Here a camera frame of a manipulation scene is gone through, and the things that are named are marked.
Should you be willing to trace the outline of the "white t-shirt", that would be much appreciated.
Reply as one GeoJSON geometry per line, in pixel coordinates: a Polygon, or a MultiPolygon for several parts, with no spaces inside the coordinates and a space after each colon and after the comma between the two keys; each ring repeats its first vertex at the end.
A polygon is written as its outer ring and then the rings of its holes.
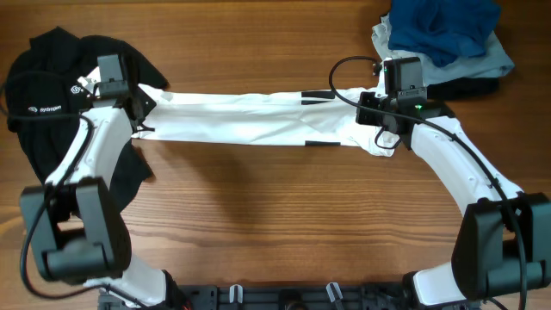
{"type": "Polygon", "coordinates": [[[356,108],[330,90],[218,95],[140,88],[156,106],[136,133],[143,140],[258,146],[357,146],[390,157],[399,136],[361,125],[356,108]]]}

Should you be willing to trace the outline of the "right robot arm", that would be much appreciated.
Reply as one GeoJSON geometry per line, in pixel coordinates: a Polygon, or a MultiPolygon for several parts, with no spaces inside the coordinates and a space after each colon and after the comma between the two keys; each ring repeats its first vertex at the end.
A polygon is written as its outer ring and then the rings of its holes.
{"type": "Polygon", "coordinates": [[[431,100],[419,58],[373,63],[378,90],[361,94],[356,120],[398,135],[436,173],[462,215],[451,259],[407,277],[430,309],[527,293],[550,284],[550,200],[504,177],[464,133],[455,113],[431,100]]]}

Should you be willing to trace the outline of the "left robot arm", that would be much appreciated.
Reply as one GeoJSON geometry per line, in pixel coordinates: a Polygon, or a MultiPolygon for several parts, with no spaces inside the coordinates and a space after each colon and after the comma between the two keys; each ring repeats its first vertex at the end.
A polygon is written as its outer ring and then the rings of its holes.
{"type": "Polygon", "coordinates": [[[120,54],[97,59],[90,108],[64,159],[43,186],[22,191],[27,236],[20,255],[25,288],[46,299],[28,277],[28,254],[49,282],[101,289],[139,309],[185,309],[185,295],[170,275],[133,255],[129,232],[109,191],[121,150],[154,103],[120,54]]]}

